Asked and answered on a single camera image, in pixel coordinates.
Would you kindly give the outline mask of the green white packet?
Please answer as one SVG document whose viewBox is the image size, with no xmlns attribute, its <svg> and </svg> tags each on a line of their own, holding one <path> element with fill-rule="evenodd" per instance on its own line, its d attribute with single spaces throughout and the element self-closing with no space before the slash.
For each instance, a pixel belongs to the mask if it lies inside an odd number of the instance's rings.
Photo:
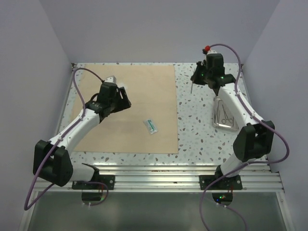
<svg viewBox="0 0 308 231">
<path fill-rule="evenodd" d="M 143 123 L 147 127 L 150 135 L 153 135 L 158 132 L 158 129 L 152 119 L 146 119 Z"/>
</svg>

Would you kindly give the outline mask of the stainless steel tray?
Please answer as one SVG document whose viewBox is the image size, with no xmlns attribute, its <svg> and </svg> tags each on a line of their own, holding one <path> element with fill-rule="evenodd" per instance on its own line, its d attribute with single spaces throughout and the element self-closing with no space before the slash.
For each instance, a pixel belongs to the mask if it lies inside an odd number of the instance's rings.
<svg viewBox="0 0 308 231">
<path fill-rule="evenodd" d="M 215 97 L 213 101 L 212 125 L 216 128 L 238 131 L 238 124 L 223 100 Z"/>
</svg>

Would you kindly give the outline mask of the steel forceps with ring handles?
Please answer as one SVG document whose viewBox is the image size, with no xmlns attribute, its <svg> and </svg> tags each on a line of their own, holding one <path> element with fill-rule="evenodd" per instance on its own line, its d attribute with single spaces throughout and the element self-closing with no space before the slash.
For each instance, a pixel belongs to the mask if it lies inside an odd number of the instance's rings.
<svg viewBox="0 0 308 231">
<path fill-rule="evenodd" d="M 225 124 L 229 123 L 231 125 L 234 125 L 234 119 L 231 115 L 229 115 L 229 111 L 225 106 L 224 106 L 224 116 L 223 117 L 224 117 L 224 119 L 222 119 L 222 121 L 221 121 L 222 124 L 225 125 Z"/>
</svg>

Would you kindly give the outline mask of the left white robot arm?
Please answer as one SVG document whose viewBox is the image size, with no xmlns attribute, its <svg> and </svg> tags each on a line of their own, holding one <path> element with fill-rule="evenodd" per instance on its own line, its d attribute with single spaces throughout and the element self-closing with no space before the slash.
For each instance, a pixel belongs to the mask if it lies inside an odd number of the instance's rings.
<svg viewBox="0 0 308 231">
<path fill-rule="evenodd" d="M 99 186 L 98 169 L 89 164 L 72 164 L 70 155 L 80 141 L 105 118 L 131 107 L 124 87 L 101 84 L 96 100 L 85 104 L 79 115 L 55 137 L 35 145 L 33 174 L 60 187 L 82 181 L 89 189 Z"/>
</svg>

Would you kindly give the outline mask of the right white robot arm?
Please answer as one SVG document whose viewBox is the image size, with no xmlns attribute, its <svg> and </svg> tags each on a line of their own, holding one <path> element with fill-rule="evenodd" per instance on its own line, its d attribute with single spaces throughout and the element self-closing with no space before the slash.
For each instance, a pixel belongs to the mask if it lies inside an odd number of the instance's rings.
<svg viewBox="0 0 308 231">
<path fill-rule="evenodd" d="M 239 167 L 256 161 L 271 151 L 275 126 L 254 111 L 243 94 L 236 90 L 236 79 L 225 73 L 223 56 L 220 53 L 207 54 L 196 63 L 191 81 L 197 85 L 208 85 L 231 112 L 240 131 L 233 142 L 233 154 L 217 168 L 215 185 L 225 189 L 231 184 L 231 177 L 239 175 Z"/>
</svg>

